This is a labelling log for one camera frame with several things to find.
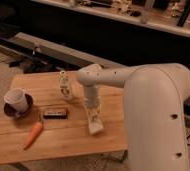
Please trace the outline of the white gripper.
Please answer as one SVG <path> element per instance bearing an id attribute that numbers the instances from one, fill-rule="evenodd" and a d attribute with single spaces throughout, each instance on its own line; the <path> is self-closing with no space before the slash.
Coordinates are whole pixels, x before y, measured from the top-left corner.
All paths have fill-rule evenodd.
<path id="1" fill-rule="evenodd" d="M 84 86 L 84 106 L 91 115 L 100 114 L 100 87 L 97 85 Z"/>

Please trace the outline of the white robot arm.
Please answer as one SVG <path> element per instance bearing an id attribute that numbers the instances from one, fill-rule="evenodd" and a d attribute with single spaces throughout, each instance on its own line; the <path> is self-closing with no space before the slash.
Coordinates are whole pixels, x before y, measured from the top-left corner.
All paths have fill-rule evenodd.
<path id="1" fill-rule="evenodd" d="M 84 104 L 99 102 L 99 85 L 123 90 L 130 171 L 190 171 L 184 101 L 190 96 L 190 70 L 182 64 L 147 64 L 80 69 Z"/>

